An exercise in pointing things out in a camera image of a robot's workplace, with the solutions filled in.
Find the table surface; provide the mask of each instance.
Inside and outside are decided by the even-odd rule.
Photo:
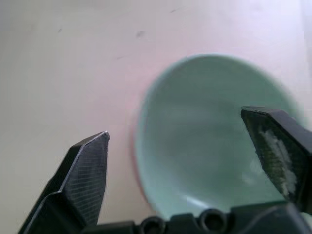
[[[0,226],[15,233],[68,148],[107,130],[99,222],[154,212],[135,180],[131,129],[169,64],[226,53],[275,77],[312,126],[310,0],[2,0]]]

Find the bowl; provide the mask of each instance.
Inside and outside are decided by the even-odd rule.
[[[134,152],[140,185],[163,218],[283,200],[261,168],[242,106],[282,109],[298,120],[285,89],[231,56],[185,58],[149,89]]]

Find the bowl rim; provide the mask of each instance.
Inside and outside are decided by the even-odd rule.
[[[153,194],[151,193],[148,185],[148,181],[145,179],[145,175],[148,173],[144,168],[143,158],[142,155],[142,145],[144,142],[143,135],[144,135],[144,128],[146,126],[146,120],[147,120],[147,113],[148,113],[148,107],[152,100],[152,97],[155,93],[155,91],[161,86],[162,83],[164,83],[168,75],[178,69],[179,67],[184,66],[186,63],[189,63],[190,61],[199,59],[199,58],[218,58],[218,59],[224,59],[230,62],[238,63],[240,65],[245,66],[246,68],[254,70],[254,72],[259,73],[267,82],[269,82],[272,86],[274,86],[281,95],[285,98],[285,100],[289,103],[289,105],[293,108],[293,110],[296,112],[296,117],[298,120],[301,120],[300,122],[306,123],[305,119],[302,117],[302,112],[296,105],[296,101],[293,96],[287,92],[288,88],[285,87],[283,84],[277,81],[277,79],[274,79],[274,76],[268,74],[266,71],[263,71],[261,68],[259,68],[257,65],[254,65],[252,62],[248,62],[244,60],[243,58],[230,55],[230,54],[223,54],[223,53],[209,53],[209,54],[196,54],[184,57],[172,64],[170,64],[164,71],[162,71],[156,79],[152,82],[150,87],[145,92],[145,95],[143,96],[143,104],[141,105],[141,108],[138,112],[137,119],[133,128],[133,159],[134,159],[134,166],[136,171],[136,179],[139,184],[140,190],[143,193],[142,195],[147,200],[149,205],[152,207],[154,211],[156,211],[160,216],[163,218],[170,218],[171,214],[166,214],[166,212],[162,211],[160,206],[158,205],[158,202],[154,199]]]

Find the light green bowl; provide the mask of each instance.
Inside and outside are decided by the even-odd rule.
[[[139,116],[135,157],[141,186],[164,218],[214,207],[282,200],[261,169],[240,118],[242,106],[298,114],[259,69],[233,57],[188,57],[149,90]]]

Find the beige tabletop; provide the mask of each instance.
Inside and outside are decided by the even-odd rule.
[[[99,222],[153,214],[130,158],[146,88],[169,64],[227,53],[276,77],[312,126],[309,0],[2,0],[0,229],[15,233],[68,148],[111,135]]]

